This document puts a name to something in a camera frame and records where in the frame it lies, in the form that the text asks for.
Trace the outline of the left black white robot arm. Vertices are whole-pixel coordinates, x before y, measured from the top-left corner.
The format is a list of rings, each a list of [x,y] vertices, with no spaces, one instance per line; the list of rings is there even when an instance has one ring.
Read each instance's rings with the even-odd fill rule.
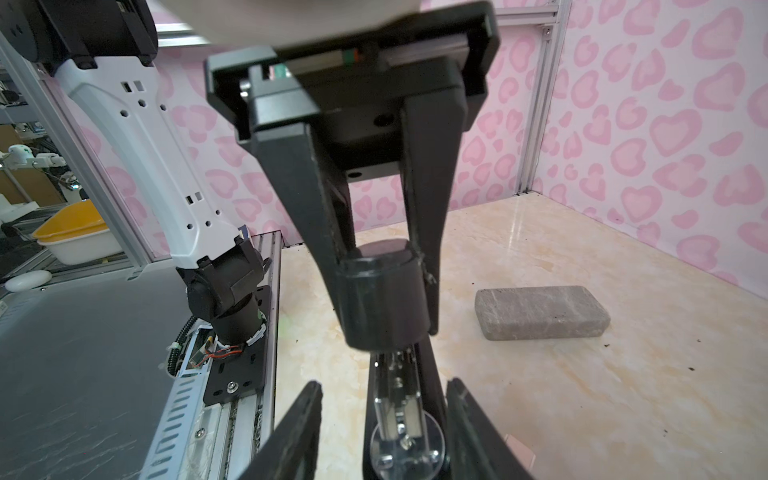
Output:
[[[250,340],[266,267],[188,158],[161,97],[148,5],[5,1],[1,31],[116,150],[163,230],[192,314],[225,345]],[[278,194],[352,348],[400,351],[438,330],[459,144],[498,47],[494,7],[476,1],[206,61],[210,106]]]

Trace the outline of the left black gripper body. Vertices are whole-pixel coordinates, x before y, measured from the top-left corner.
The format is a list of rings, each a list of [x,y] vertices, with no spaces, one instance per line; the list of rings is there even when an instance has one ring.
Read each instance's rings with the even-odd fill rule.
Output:
[[[272,180],[451,179],[499,47],[477,1],[360,34],[210,57],[209,104]]]

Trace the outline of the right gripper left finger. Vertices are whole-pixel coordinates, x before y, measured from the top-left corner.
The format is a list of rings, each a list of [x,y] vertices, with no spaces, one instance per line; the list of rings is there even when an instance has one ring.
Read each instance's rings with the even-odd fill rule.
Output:
[[[308,382],[240,479],[315,478],[322,421],[322,387]]]

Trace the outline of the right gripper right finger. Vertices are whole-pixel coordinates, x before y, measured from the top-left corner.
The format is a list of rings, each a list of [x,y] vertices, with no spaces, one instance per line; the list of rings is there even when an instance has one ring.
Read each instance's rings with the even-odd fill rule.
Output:
[[[452,479],[533,478],[461,379],[454,378],[447,383],[446,401],[446,439]]]

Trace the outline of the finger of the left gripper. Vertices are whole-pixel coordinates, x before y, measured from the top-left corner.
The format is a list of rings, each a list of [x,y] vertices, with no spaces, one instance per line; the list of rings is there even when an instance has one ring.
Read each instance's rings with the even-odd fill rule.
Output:
[[[344,307],[347,285],[342,274],[342,263],[356,246],[345,174],[320,132],[305,122],[254,128],[251,153],[316,262],[345,342],[354,347],[354,331]]]
[[[408,97],[401,115],[408,232],[422,260],[431,335],[439,330],[441,245],[465,115],[458,89]]]

